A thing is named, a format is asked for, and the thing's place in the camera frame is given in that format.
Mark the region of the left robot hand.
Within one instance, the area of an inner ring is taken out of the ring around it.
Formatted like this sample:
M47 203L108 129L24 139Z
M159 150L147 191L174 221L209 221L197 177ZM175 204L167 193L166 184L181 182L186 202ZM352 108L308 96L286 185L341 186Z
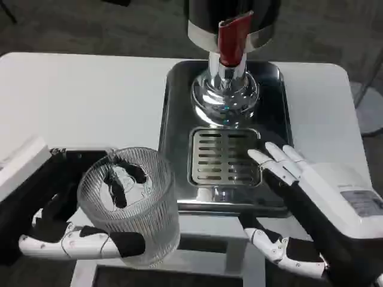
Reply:
M71 222L86 169L111 148L51 149L31 137L1 160L1 264L21 256L54 260L129 258L145 252L142 234Z

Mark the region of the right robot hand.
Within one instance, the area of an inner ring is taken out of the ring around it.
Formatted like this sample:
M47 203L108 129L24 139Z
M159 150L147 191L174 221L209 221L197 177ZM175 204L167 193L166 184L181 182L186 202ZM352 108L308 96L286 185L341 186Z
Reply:
M382 285L382 197L353 168L314 163L292 146L248 150L262 181L310 236L284 237L243 222L250 243L280 269L333 286Z

